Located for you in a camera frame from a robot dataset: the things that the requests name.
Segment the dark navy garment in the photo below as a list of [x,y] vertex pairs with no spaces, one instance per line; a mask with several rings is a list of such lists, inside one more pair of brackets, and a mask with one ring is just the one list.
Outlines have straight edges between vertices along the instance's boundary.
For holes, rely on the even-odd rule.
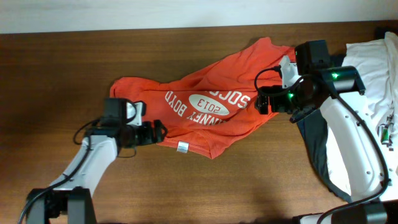
[[307,155],[313,171],[329,192],[345,202],[352,202],[349,194],[338,188],[330,179],[327,168],[326,140],[328,137],[327,122],[320,110],[315,110],[297,122]]

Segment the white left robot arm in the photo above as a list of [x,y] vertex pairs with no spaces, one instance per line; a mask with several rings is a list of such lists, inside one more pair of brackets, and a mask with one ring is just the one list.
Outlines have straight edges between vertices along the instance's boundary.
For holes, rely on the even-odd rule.
[[167,128],[160,120],[143,121],[146,104],[107,98],[99,118],[83,125],[80,149],[62,174],[44,189],[32,189],[19,223],[50,223],[61,214],[68,223],[96,223],[93,193],[123,148],[162,142]]

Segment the white t-shirt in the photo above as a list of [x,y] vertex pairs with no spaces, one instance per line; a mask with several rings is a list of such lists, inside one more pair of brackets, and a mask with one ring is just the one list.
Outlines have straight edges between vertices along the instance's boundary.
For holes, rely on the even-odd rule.
[[[354,66],[366,87],[368,111],[373,126],[387,150],[387,160],[397,172],[397,33],[385,31],[376,40],[347,44],[343,65]],[[328,188],[337,197],[351,201],[351,187],[338,143],[327,129],[326,167]]]

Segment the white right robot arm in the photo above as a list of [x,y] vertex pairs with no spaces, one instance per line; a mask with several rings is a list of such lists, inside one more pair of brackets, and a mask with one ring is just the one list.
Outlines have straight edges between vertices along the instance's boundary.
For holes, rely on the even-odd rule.
[[291,114],[291,123],[320,110],[338,143],[351,186],[351,202],[324,213],[293,217],[294,223],[397,223],[397,176],[390,151],[371,126],[365,87],[354,67],[278,65],[282,84],[257,86],[260,114]]

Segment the orange soccer t-shirt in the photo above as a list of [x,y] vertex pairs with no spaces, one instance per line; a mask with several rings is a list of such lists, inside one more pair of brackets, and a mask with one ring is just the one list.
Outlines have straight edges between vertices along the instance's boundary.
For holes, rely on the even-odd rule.
[[254,103],[257,87],[281,85],[281,77],[271,68],[284,56],[294,60],[294,49],[261,38],[181,80],[160,83],[123,77],[112,84],[109,94],[143,101],[144,118],[159,119],[167,128],[162,146],[182,146],[214,159],[276,116],[260,114]]

